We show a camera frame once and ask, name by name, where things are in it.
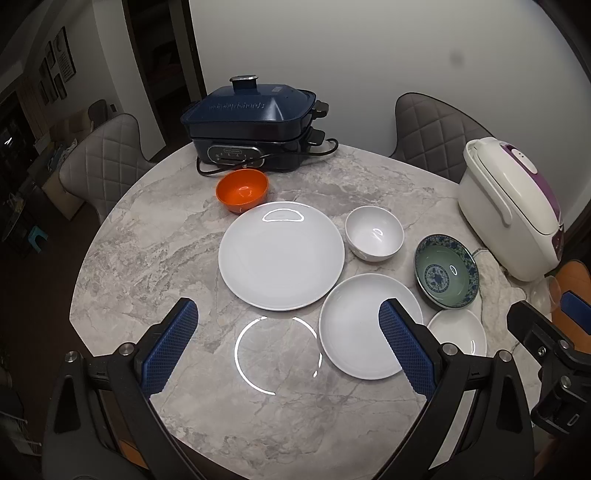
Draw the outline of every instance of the gray dining chair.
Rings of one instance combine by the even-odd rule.
[[[90,203],[103,223],[109,212],[154,164],[139,143],[134,116],[122,113],[92,131],[60,167],[64,189]]]
[[[493,135],[465,113],[420,93],[396,101],[397,143],[391,158],[460,183],[466,171],[464,147]]]

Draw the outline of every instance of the orange bowl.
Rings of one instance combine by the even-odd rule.
[[[233,213],[244,213],[265,201],[269,179],[253,168],[241,168],[222,178],[216,187],[216,197]]]

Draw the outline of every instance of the orange chair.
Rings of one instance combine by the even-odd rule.
[[[591,274],[582,262],[571,260],[562,266],[556,280],[563,293],[570,290],[591,305]],[[591,336],[560,309],[552,312],[552,323],[572,340],[576,350],[591,353]]]

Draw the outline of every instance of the white rice cooker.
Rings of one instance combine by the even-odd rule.
[[[564,226],[544,177],[519,150],[493,137],[466,144],[460,208],[496,259],[522,281],[560,262]]]

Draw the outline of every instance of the glass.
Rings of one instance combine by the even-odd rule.
[[[542,315],[548,315],[560,307],[561,296],[558,281],[549,275],[532,287],[527,301]]]

